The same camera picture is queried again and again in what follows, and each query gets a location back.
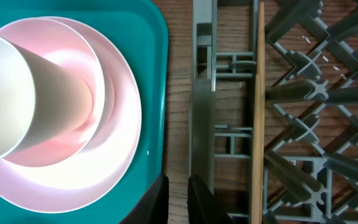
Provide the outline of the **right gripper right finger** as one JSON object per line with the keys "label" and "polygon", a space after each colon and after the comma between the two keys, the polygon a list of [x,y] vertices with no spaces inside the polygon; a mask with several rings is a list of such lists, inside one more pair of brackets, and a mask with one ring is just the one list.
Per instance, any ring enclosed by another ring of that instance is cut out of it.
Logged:
{"label": "right gripper right finger", "polygon": [[233,224],[206,184],[197,176],[188,179],[189,224]]}

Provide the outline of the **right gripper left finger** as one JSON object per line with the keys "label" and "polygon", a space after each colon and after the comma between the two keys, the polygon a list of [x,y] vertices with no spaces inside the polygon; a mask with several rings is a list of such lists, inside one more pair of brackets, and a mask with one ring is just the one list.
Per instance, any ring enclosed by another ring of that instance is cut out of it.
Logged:
{"label": "right gripper left finger", "polygon": [[160,174],[120,224],[167,224],[169,180]]}

